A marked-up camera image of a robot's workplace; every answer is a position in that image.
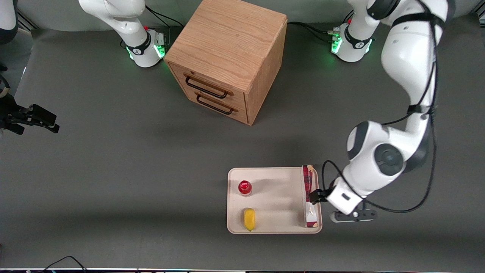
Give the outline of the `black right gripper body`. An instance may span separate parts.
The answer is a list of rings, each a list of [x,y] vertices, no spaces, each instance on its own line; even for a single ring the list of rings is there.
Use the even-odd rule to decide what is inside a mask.
[[[18,120],[25,122],[29,108],[17,104],[14,96],[7,94],[0,99],[0,129],[22,135],[25,128],[17,124]]]

